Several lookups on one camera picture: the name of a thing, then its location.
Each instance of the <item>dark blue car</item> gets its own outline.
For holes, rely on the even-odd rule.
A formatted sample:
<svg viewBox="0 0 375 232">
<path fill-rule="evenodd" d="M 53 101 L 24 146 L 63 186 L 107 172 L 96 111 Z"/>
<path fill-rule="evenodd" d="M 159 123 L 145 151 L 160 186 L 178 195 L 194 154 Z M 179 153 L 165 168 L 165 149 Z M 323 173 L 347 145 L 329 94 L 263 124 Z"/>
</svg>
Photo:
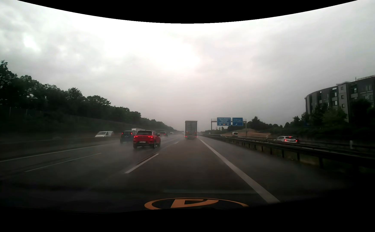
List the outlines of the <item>dark blue car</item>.
<svg viewBox="0 0 375 232">
<path fill-rule="evenodd" d="M 135 136 L 132 130 L 125 130 L 121 133 L 120 143 L 131 142 L 133 143 L 133 137 Z"/>
</svg>

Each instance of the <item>car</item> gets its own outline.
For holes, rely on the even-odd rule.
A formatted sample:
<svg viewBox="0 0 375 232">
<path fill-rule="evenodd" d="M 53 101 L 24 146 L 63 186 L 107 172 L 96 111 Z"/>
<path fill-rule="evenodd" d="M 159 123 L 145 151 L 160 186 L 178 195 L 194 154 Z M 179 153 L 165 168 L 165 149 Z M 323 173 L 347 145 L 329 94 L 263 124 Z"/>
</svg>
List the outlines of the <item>car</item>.
<svg viewBox="0 0 375 232">
<path fill-rule="evenodd" d="M 165 131 L 161 131 L 160 134 L 163 134 L 163 135 L 166 136 L 166 137 L 169 136 Z"/>
<path fill-rule="evenodd" d="M 124 143 L 124 142 L 133 142 L 133 137 L 134 137 L 135 133 L 133 130 L 125 130 L 121 133 L 121 137 L 120 137 L 120 143 Z"/>
<path fill-rule="evenodd" d="M 137 147 L 160 147 L 161 139 L 160 134 L 154 130 L 139 130 L 133 137 L 133 148 Z"/>
<path fill-rule="evenodd" d="M 96 134 L 95 137 L 111 137 L 113 135 L 114 135 L 113 131 L 100 131 Z"/>
<path fill-rule="evenodd" d="M 291 142 L 291 143 L 299 143 L 298 137 L 295 136 L 278 136 L 274 141 L 278 142 Z"/>
</svg>

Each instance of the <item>orange logo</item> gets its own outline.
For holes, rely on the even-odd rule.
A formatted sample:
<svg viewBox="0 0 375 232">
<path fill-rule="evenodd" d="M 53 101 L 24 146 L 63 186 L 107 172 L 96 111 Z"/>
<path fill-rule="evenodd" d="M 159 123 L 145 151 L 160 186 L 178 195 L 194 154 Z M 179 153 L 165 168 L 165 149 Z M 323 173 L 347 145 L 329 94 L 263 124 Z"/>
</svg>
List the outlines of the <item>orange logo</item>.
<svg viewBox="0 0 375 232">
<path fill-rule="evenodd" d="M 213 204 L 216 204 L 214 206 L 221 206 L 221 208 L 237 208 L 238 205 L 241 205 L 242 207 L 248 207 L 248 205 L 237 202 L 237 201 L 215 199 L 215 198 L 200 198 L 200 197 L 189 197 L 189 198 L 178 197 L 178 198 L 166 198 L 166 199 L 154 200 L 154 201 L 149 201 L 148 203 L 144 204 L 144 207 L 148 209 L 165 209 L 165 208 L 198 207 L 198 206 L 206 206 L 206 205 L 213 205 Z"/>
</svg>

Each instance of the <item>red suv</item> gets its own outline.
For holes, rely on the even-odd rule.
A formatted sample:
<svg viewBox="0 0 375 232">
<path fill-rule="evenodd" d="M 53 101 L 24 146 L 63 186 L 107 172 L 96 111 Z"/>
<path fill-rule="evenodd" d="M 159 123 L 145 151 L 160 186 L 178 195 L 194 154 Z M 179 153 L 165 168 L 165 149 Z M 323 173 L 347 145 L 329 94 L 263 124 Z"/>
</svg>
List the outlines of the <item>red suv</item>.
<svg viewBox="0 0 375 232">
<path fill-rule="evenodd" d="M 155 148 L 156 145 L 160 147 L 160 135 L 154 130 L 139 130 L 133 137 L 133 148 L 137 149 L 138 146 L 149 146 Z"/>
</svg>

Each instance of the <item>truck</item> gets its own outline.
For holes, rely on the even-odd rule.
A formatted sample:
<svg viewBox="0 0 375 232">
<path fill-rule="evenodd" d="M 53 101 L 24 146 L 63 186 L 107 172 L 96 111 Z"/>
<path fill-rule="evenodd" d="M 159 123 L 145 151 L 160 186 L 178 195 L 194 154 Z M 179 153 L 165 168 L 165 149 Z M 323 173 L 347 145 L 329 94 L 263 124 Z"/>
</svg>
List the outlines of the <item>truck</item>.
<svg viewBox="0 0 375 232">
<path fill-rule="evenodd" d="M 197 121 L 185 121 L 185 138 L 197 139 Z"/>
<path fill-rule="evenodd" d="M 132 131 L 134 131 L 133 134 L 137 134 L 137 132 L 139 132 L 139 130 L 145 130 L 145 129 L 141 129 L 141 128 L 132 128 Z"/>
</svg>

